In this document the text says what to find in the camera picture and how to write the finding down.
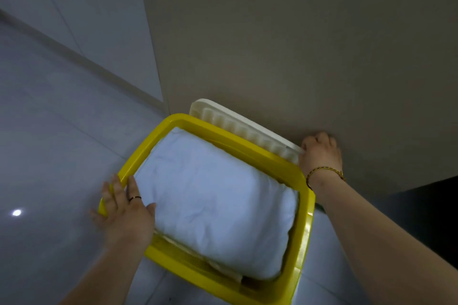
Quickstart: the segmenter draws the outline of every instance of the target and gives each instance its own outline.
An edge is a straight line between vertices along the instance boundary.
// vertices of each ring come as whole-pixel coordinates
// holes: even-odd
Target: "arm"
[[[326,133],[302,143],[304,175],[342,170]],[[317,170],[310,187],[331,221],[356,277],[376,304],[457,304],[458,271],[359,195],[336,173]]]
[[[129,177],[127,192],[129,198],[140,196],[133,176]],[[146,208],[141,198],[129,202],[117,175],[113,177],[113,194],[105,182],[102,197],[107,217],[95,211],[91,211],[91,216],[94,223],[105,230],[105,251],[61,305],[123,304],[151,242],[156,204]]]

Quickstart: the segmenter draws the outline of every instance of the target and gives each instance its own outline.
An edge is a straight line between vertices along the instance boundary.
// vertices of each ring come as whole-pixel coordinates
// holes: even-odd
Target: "forearm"
[[[375,303],[456,303],[458,272],[329,172],[312,184]]]
[[[111,247],[60,304],[123,304],[143,253],[131,242]]]

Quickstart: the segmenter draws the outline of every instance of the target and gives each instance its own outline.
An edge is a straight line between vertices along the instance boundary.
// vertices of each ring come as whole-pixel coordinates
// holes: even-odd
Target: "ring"
[[[132,199],[135,199],[135,198],[139,198],[139,199],[141,199],[141,197],[140,197],[140,196],[132,197],[132,198],[129,198],[129,203],[130,203],[130,201],[131,201]]]

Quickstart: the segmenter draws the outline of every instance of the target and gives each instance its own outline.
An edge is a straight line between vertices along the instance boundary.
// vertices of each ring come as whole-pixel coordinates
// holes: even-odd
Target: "floor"
[[[163,118],[0,24],[1,303],[55,304],[78,281],[101,250],[101,183]],[[225,304],[147,259],[126,303]],[[320,211],[293,303],[369,303]]]

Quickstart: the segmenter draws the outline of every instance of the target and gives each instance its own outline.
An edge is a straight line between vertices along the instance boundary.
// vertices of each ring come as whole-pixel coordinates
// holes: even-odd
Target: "baseboard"
[[[134,95],[135,97],[141,99],[148,105],[151,105],[155,107],[156,109],[163,111],[165,115],[168,116],[170,114],[168,107],[162,101],[152,97],[151,95],[149,95],[146,92],[143,92],[141,89],[133,86],[132,84],[125,81],[121,77],[116,76],[115,74],[108,71],[107,69],[87,59],[86,57],[82,56],[81,54],[76,53],[75,51],[69,49],[68,47],[50,38],[49,36],[46,36],[42,32],[27,25],[26,23],[22,22],[21,20],[17,19],[16,17],[11,16],[10,14],[0,10],[0,20],[3,22],[9,23],[10,25],[21,30],[28,36],[33,37],[34,39],[42,43],[44,46],[51,49],[52,51],[60,54],[61,56],[74,62],[77,65],[83,66],[84,68],[98,75],[102,79],[108,82],[114,83],[116,86],[124,89],[125,91],[129,92],[130,94]]]

